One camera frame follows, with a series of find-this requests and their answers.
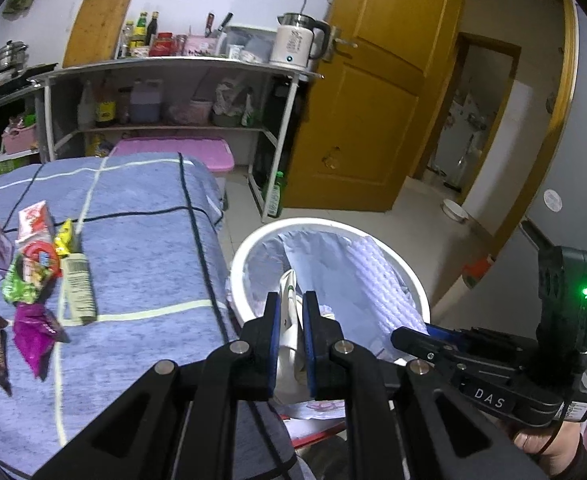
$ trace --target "green plastic bottle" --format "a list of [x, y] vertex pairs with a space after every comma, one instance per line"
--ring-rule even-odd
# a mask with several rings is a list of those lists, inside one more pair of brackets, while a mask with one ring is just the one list
[[[265, 187], [262, 190], [262, 198], [263, 200], [267, 196], [267, 186], [269, 183], [265, 184]], [[271, 218], [278, 218], [281, 213], [283, 212], [283, 191], [285, 190], [285, 174], [282, 171], [278, 171], [276, 173], [276, 181], [274, 182], [274, 190], [271, 194], [271, 199], [269, 203], [265, 204], [267, 208], [267, 216]]]

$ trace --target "silver bolt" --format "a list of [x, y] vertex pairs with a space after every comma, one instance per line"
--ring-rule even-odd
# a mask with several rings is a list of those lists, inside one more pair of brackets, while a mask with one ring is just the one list
[[353, 343], [346, 339], [341, 339], [334, 344], [334, 350], [340, 354], [350, 354], [353, 352]]
[[175, 365], [168, 359], [163, 359], [154, 365], [154, 372], [160, 375], [167, 375], [173, 371], [174, 366]]
[[425, 375], [430, 369], [429, 363], [422, 359], [414, 359], [409, 363], [409, 370], [417, 375]]
[[229, 350], [235, 354], [244, 354], [250, 349], [250, 344], [242, 339], [238, 339], [229, 345]]

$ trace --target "red jar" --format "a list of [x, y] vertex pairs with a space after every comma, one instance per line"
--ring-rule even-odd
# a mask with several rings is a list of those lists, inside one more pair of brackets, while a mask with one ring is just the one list
[[161, 32], [154, 41], [154, 46], [149, 50], [149, 57], [171, 56], [171, 46], [173, 45], [172, 34], [170, 32]]

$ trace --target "green wrapper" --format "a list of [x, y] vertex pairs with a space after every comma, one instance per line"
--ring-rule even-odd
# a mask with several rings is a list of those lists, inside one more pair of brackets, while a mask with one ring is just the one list
[[2, 295], [7, 303], [15, 303], [21, 301], [23, 303], [35, 303], [40, 291], [32, 283], [24, 282], [18, 275], [16, 270], [16, 261], [21, 259], [20, 254], [16, 254], [14, 261], [11, 263], [5, 279], [2, 280]]

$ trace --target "brown door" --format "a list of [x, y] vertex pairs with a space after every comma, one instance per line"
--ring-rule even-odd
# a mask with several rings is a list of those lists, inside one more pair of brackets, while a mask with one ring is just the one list
[[309, 94], [290, 207], [391, 208], [430, 130], [463, 0], [334, 0], [341, 38]]

